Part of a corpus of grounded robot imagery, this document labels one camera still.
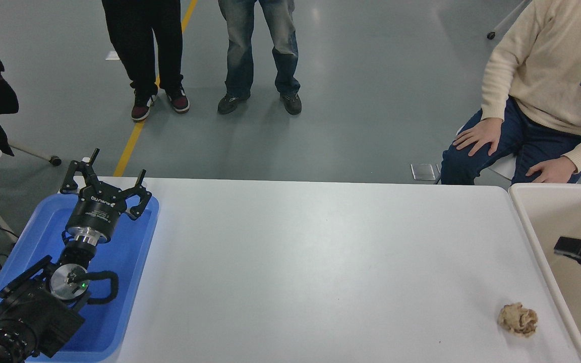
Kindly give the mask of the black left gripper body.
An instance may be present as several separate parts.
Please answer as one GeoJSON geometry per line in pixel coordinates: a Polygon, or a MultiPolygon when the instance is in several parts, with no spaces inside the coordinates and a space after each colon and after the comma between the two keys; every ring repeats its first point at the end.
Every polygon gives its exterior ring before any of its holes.
{"type": "Polygon", "coordinates": [[[120,215],[127,208],[126,200],[129,196],[128,191],[112,185],[81,189],[65,230],[74,235],[78,228],[90,228],[104,236],[113,236],[120,215]]]}

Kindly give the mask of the seated person's right hand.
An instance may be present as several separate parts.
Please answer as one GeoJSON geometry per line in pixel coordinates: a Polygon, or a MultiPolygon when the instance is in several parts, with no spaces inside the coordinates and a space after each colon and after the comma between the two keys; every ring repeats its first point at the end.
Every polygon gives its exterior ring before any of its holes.
{"type": "Polygon", "coordinates": [[[498,149],[503,122],[504,119],[502,118],[484,118],[475,126],[461,131],[454,138],[452,147],[457,151],[470,147],[468,156],[473,157],[482,147],[487,146],[487,156],[492,156],[498,149]]]}

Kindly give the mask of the seated person's left hand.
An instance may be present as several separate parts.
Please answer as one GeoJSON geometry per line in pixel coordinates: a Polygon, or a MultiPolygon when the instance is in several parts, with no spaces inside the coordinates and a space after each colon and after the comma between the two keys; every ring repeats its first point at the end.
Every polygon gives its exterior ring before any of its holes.
{"type": "Polygon", "coordinates": [[[578,168],[567,156],[542,161],[530,167],[526,177],[534,177],[533,183],[566,184],[578,168]]]}

